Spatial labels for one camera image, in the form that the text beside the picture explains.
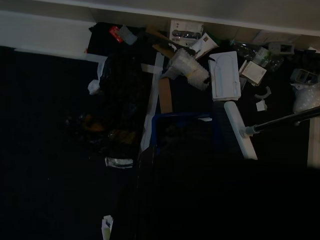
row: mop handle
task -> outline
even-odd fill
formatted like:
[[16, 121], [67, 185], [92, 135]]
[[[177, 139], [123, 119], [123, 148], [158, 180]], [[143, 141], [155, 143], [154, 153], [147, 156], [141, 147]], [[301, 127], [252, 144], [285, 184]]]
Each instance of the mop handle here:
[[317, 116], [320, 116], [320, 106], [302, 111], [302, 112], [298, 112], [298, 113], [294, 113], [291, 114], [289, 116], [284, 116], [272, 121], [267, 121], [265, 123], [262, 124], [258, 124], [253, 126], [253, 129], [255, 132], [261, 132], [263, 130], [266, 129], [273, 129], [273, 128], [278, 128], [281, 127], [283, 125], [287, 125], [290, 123], [296, 123], [296, 122], [301, 122], [304, 120], [308, 120], [308, 119], [312, 119], [315, 118]]

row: mop head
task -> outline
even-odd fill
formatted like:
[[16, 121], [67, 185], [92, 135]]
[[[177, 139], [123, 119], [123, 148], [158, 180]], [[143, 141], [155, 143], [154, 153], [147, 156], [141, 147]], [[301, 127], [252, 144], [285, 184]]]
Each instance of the mop head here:
[[225, 112], [229, 118], [236, 140], [240, 146], [241, 152], [245, 159], [258, 160], [254, 146], [250, 140], [250, 137], [242, 137], [240, 130], [245, 129], [244, 121], [240, 115], [240, 112], [233, 101], [227, 101], [224, 104]]

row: white wall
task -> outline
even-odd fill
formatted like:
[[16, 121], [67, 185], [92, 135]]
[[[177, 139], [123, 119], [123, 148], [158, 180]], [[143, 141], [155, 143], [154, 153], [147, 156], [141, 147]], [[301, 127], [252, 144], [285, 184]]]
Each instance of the white wall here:
[[40, 0], [320, 36], [319, 0]]

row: dark carpet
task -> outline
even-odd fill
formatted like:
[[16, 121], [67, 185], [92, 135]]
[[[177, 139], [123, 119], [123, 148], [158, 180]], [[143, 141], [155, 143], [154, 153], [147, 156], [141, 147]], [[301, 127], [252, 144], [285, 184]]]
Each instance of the dark carpet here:
[[24, 239], [102, 239], [130, 170], [108, 169], [66, 132], [94, 104], [97, 63], [0, 47], [1, 226]]

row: clear plastic bottle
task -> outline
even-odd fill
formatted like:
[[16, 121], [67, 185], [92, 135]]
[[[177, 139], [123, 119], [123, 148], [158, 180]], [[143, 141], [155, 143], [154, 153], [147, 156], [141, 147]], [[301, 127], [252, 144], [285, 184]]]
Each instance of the clear plastic bottle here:
[[230, 45], [239, 56], [258, 64], [267, 71], [275, 72], [284, 61], [282, 56], [274, 55], [269, 50], [258, 45], [241, 43], [235, 40], [232, 40]]

